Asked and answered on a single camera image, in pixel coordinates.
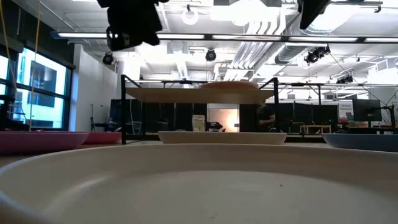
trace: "pink plate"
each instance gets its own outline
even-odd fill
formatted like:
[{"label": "pink plate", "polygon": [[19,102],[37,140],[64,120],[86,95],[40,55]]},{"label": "pink plate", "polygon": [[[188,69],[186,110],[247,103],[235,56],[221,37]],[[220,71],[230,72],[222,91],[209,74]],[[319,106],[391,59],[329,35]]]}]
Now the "pink plate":
[{"label": "pink plate", "polygon": [[1,131],[0,152],[43,153],[76,149],[88,137],[85,132],[66,131]]},{"label": "pink plate", "polygon": [[122,139],[122,133],[90,132],[84,144],[114,144]]}]

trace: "shelf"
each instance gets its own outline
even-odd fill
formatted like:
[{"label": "shelf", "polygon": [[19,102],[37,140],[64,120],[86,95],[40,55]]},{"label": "shelf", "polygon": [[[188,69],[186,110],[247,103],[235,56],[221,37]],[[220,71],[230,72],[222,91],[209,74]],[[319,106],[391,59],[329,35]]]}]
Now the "shelf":
[{"label": "shelf", "polygon": [[126,88],[126,93],[145,103],[262,103],[271,90],[217,90],[183,88]]}]

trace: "blue plate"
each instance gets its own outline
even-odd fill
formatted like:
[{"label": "blue plate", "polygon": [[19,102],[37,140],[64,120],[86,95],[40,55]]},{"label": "blue plate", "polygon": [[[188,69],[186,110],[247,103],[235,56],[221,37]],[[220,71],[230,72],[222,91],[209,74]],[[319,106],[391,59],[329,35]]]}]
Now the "blue plate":
[{"label": "blue plate", "polygon": [[335,148],[398,152],[396,134],[323,134],[323,138]]}]

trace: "monitor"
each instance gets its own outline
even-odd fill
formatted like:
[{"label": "monitor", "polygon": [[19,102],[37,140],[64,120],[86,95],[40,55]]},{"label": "monitor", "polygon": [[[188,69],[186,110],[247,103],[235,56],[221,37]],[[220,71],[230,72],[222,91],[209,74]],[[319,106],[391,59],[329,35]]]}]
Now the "monitor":
[{"label": "monitor", "polygon": [[354,121],[382,121],[379,100],[353,100]]}]

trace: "person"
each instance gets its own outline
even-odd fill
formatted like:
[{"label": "person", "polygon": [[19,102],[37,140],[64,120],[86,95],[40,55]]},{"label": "person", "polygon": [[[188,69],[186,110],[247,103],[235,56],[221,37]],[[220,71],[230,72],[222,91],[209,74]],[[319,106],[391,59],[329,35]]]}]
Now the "person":
[{"label": "person", "polygon": [[271,106],[264,103],[257,109],[257,118],[259,120],[258,131],[269,132],[275,123],[275,111]]}]

